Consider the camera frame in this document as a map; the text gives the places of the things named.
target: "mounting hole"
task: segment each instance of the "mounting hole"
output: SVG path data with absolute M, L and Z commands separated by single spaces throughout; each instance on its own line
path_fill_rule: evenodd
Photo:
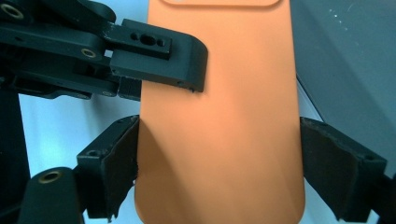
M 17 8 L 9 4 L 2 4 L 0 5 L 0 8 L 15 20 L 23 20 L 23 14 Z
M 139 35 L 137 33 L 132 33 L 131 34 L 131 39 L 132 40 L 139 40 Z
M 90 49 L 82 49 L 81 53 L 89 58 L 96 58 L 95 52 Z
M 40 176 L 40 178 L 38 178 L 38 182 L 40 184 L 49 184 L 58 180 L 61 176 L 62 173 L 60 171 L 52 171 Z
M 165 41 L 162 39 L 157 40 L 157 45 L 160 47 L 164 47 L 165 46 Z
M 144 45 L 153 46 L 156 43 L 156 40 L 151 35 L 142 35 L 140 37 L 140 42 Z

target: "phone case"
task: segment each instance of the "phone case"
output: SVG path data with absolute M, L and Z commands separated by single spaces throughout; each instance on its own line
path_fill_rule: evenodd
M 208 48 L 204 92 L 143 82 L 144 223 L 298 223 L 304 211 L 288 0 L 150 0 L 148 23 Z

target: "black metal part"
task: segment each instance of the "black metal part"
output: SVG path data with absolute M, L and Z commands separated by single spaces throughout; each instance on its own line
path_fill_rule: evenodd
M 123 20 L 122 25 L 139 30 L 145 27 L 143 23 L 129 20 Z M 116 49 L 110 63 L 115 75 L 160 82 L 191 91 L 203 91 L 207 63 L 205 45 L 191 35 L 160 27 L 151 27 L 150 30 L 172 38 L 172 49 L 175 49 L 172 50 L 172 57 L 165 61 Z
M 142 80 L 122 77 L 120 79 L 119 97 L 140 101 Z
M 337 219 L 366 222 L 387 161 L 333 127 L 301 118 L 304 176 Z
M 0 22 L 0 42 L 81 60 L 102 60 L 106 43 L 96 35 L 52 24 L 21 26 Z
M 379 215 L 380 223 L 396 223 L 396 175 L 393 179 L 384 175 L 375 184 L 370 203 Z
M 18 94 L 1 90 L 0 179 L 0 223 L 15 223 L 30 172 Z
M 18 224 L 31 223 L 84 223 L 73 170 L 53 168 L 29 181 Z
M 133 100 L 140 100 L 141 80 L 204 90 L 207 49 L 193 36 L 137 21 L 116 25 L 111 8 L 87 0 L 5 0 L 0 8 L 0 47 L 23 52 L 18 60 L 0 52 L 0 61 L 14 62 L 0 63 L 4 90 L 48 99 L 119 93 Z M 112 69 L 106 49 L 117 56 Z M 106 67 L 103 76 L 75 73 L 74 59 Z
M 139 117 L 119 119 L 78 154 L 75 171 L 89 217 L 117 217 L 137 178 Z
M 90 32 L 106 40 L 112 49 L 124 49 L 138 54 L 151 57 L 169 59 L 172 48 L 172 39 L 161 34 L 152 32 L 149 25 L 144 29 L 128 28 L 116 25 L 96 13 L 84 7 L 77 0 L 42 0 L 42 2 L 53 11 L 72 22 L 79 29 Z M 148 38 L 134 40 L 135 34 L 142 34 Z
M 118 83 L 103 79 L 106 77 L 104 74 L 111 76 L 108 64 L 109 59 L 104 58 L 101 62 L 81 66 L 74 58 L 30 50 L 22 62 L 9 64 L 7 68 L 17 77 L 12 87 L 20 93 L 27 91 L 31 95 L 45 97 L 54 91 L 69 91 L 63 93 L 89 99 L 90 95 L 85 92 L 117 95 Z

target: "black clamp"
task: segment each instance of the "black clamp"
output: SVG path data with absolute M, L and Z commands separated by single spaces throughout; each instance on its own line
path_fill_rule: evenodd
M 304 176 L 337 219 L 396 223 L 396 176 L 384 175 L 387 161 L 334 127 L 301 118 Z
M 203 91 L 207 49 L 88 0 L 0 1 L 0 88 L 53 99 L 139 100 L 141 80 Z M 112 57 L 105 56 L 112 50 Z
M 90 218 L 117 217 L 120 205 L 137 178 L 139 117 L 111 124 L 78 156 L 72 170 L 57 167 L 29 180 L 19 224 L 80 224 Z

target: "white surface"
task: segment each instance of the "white surface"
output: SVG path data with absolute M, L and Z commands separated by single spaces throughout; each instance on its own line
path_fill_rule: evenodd
M 100 2 L 116 11 L 117 23 L 122 18 L 137 21 L 147 19 L 147 0 Z M 51 101 L 21 95 L 20 99 L 32 175 L 58 166 L 74 168 L 77 165 L 77 154 L 108 125 L 117 119 L 139 113 L 139 103 L 119 97 L 94 95 L 90 101 L 70 97 Z M 299 99 L 301 116 L 320 119 L 301 86 Z M 345 223 L 335 220 L 330 208 L 308 184 L 305 185 L 305 192 L 306 207 L 301 224 Z M 141 223 L 134 210 L 133 194 L 134 191 L 131 190 L 121 207 L 119 218 L 113 220 L 113 223 Z M 105 219 L 85 220 L 88 224 L 106 223 Z M 376 214 L 372 214 L 368 223 L 376 223 L 376 220 Z

